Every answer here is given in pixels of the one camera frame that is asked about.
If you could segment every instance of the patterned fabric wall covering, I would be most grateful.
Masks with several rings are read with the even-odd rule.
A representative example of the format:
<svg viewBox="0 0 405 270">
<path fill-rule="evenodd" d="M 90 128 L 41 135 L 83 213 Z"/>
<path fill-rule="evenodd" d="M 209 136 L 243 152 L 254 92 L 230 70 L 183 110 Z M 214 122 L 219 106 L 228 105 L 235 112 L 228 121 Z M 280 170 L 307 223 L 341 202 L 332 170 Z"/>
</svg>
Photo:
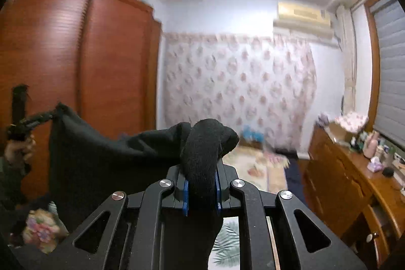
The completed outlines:
<svg viewBox="0 0 405 270">
<path fill-rule="evenodd" d="M 250 125 L 274 147 L 299 149 L 316 90 L 307 41 L 282 35 L 165 36 L 167 125 L 215 118 L 237 133 Z"/>
</svg>

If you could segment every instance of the gray roller shade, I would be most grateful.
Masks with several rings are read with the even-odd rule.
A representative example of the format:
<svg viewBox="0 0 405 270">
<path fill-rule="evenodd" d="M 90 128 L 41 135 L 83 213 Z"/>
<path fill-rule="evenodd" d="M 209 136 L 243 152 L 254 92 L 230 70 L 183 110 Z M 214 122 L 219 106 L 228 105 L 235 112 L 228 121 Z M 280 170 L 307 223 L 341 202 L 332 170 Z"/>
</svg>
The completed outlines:
<svg viewBox="0 0 405 270">
<path fill-rule="evenodd" d="M 381 60 L 374 129 L 405 148 L 405 13 L 397 0 L 380 0 L 370 10 Z"/>
</svg>

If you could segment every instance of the human hand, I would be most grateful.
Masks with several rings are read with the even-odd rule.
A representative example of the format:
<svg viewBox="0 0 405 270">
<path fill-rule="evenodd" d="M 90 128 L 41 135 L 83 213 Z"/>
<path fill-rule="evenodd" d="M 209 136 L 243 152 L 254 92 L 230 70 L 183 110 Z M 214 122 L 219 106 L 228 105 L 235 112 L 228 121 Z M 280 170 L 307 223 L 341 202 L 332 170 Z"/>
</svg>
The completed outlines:
<svg viewBox="0 0 405 270">
<path fill-rule="evenodd" d="M 34 152 L 35 144 L 33 135 L 25 141 L 10 140 L 7 142 L 4 157 L 10 165 L 22 167 L 24 163 L 29 163 Z"/>
</svg>

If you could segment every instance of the air conditioner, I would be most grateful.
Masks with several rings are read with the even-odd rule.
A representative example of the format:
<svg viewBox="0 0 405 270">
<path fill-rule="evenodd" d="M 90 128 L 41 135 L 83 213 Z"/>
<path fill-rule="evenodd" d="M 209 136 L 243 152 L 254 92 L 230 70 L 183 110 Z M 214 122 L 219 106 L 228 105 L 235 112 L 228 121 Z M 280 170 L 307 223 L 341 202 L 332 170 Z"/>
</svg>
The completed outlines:
<svg viewBox="0 0 405 270">
<path fill-rule="evenodd" d="M 328 39 L 332 39 L 335 34 L 329 13 L 297 4 L 279 3 L 278 18 L 274 20 L 273 26 Z"/>
</svg>

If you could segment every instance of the red wooden wardrobe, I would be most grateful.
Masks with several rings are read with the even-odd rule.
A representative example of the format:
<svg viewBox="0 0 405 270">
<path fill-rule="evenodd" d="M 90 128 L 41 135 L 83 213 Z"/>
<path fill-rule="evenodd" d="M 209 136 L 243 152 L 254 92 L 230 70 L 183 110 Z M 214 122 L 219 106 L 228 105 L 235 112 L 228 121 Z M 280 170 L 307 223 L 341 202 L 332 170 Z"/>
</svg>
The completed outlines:
<svg viewBox="0 0 405 270">
<path fill-rule="evenodd" d="M 0 12 L 2 133 L 11 88 L 22 83 L 28 114 L 61 101 L 106 137 L 153 129 L 160 24 L 152 14 L 138 0 L 8 0 Z M 48 190 L 49 131 L 50 123 L 34 132 L 37 152 L 22 184 L 29 199 Z"/>
</svg>

